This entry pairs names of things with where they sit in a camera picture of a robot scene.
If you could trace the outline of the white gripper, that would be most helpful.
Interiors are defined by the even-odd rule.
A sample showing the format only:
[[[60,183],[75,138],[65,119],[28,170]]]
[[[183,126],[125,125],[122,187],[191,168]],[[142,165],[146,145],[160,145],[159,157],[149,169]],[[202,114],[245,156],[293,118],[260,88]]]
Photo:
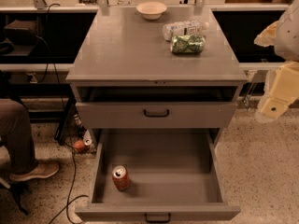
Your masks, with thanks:
[[[262,97],[255,118],[267,123],[282,116],[299,97],[299,62],[286,62],[276,71],[269,98]]]

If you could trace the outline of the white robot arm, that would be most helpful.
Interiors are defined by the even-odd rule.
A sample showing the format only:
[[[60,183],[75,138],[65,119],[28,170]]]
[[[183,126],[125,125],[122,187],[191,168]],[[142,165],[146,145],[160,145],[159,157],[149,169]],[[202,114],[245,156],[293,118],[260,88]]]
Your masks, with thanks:
[[[273,46],[275,54],[285,60],[276,71],[267,73],[255,113],[258,122],[267,123],[281,117],[299,98],[299,0],[292,0],[279,20],[256,36],[254,44]]]

